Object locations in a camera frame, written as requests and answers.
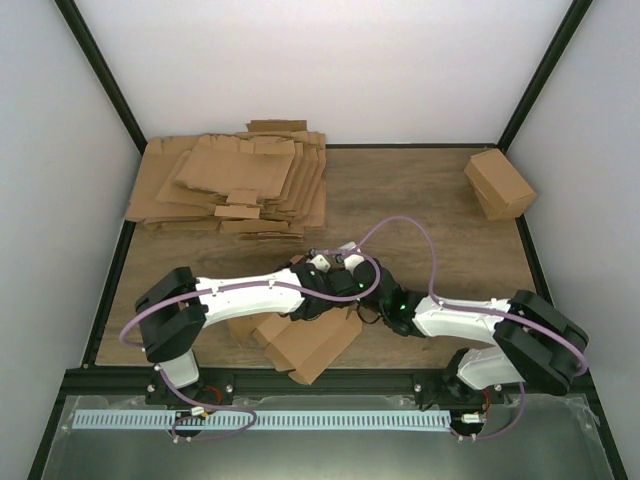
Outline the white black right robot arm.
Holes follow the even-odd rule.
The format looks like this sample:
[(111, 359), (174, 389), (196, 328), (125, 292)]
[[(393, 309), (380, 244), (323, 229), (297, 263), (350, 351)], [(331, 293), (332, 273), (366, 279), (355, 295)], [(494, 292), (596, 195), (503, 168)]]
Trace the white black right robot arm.
[(356, 255), (346, 260), (364, 291), (360, 303), (394, 333), (408, 337), (457, 337), (483, 349), (457, 353), (449, 367), (466, 387), (524, 383), (564, 396), (587, 372), (586, 332), (538, 294), (519, 290), (510, 299), (454, 300), (402, 287), (388, 270)]

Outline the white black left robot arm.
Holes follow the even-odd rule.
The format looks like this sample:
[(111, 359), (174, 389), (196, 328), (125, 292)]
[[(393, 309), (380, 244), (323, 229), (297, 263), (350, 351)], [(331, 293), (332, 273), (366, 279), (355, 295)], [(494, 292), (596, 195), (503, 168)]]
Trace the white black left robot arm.
[(362, 285), (346, 269), (291, 264), (270, 274), (237, 279), (195, 277), (188, 267), (171, 271), (135, 304), (146, 359), (184, 388), (199, 380), (192, 347), (200, 332), (238, 317), (276, 313), (313, 320), (358, 299)]

